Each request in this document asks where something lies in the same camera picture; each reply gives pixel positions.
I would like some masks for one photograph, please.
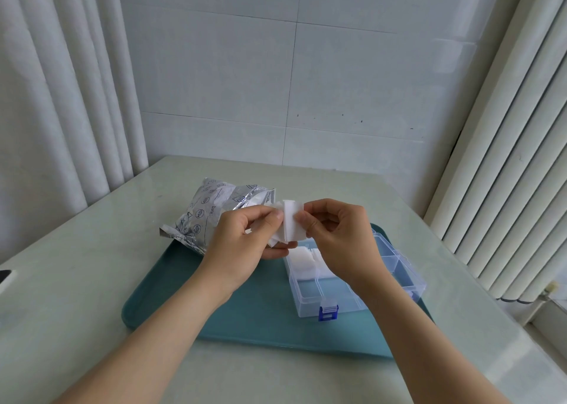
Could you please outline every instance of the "silver foil bag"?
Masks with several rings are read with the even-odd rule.
[[[204,179],[187,211],[175,222],[175,226],[162,225],[160,234],[204,255],[223,212],[273,204],[275,197],[275,189],[258,185],[235,186],[220,180]]]

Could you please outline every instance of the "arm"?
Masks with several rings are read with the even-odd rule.
[[[261,220],[246,234],[256,219]],[[248,279],[260,257],[287,255],[281,246],[265,248],[282,221],[283,212],[266,206],[225,212],[191,278],[55,403],[159,402],[209,316]]]
[[[416,404],[509,403],[386,269],[363,207],[325,199],[304,209],[295,219],[372,312]]]

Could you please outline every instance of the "plastic storage container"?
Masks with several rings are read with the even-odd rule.
[[[407,258],[395,250],[381,234],[374,232],[374,239],[388,271],[417,302],[425,290],[424,280],[414,271]],[[312,238],[300,241],[298,245],[307,249],[317,248]],[[289,257],[285,258],[285,266],[299,317],[319,316],[320,321],[327,321],[336,319],[339,313],[367,309],[351,287],[338,277],[320,278],[314,267],[313,279],[297,280],[298,272],[294,271],[294,263]]]

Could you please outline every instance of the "blue latch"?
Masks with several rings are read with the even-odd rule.
[[[337,318],[338,304],[330,307],[319,307],[319,322],[332,321]]]

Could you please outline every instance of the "glossy table surface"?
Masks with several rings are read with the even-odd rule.
[[[120,310],[170,240],[204,177],[277,189],[278,199],[364,205],[428,282],[436,324],[515,403],[567,403],[567,377],[496,305],[381,177],[166,157],[2,265],[18,272],[0,296],[2,403],[49,402],[127,335]],[[406,403],[387,359],[197,341],[163,402]]]

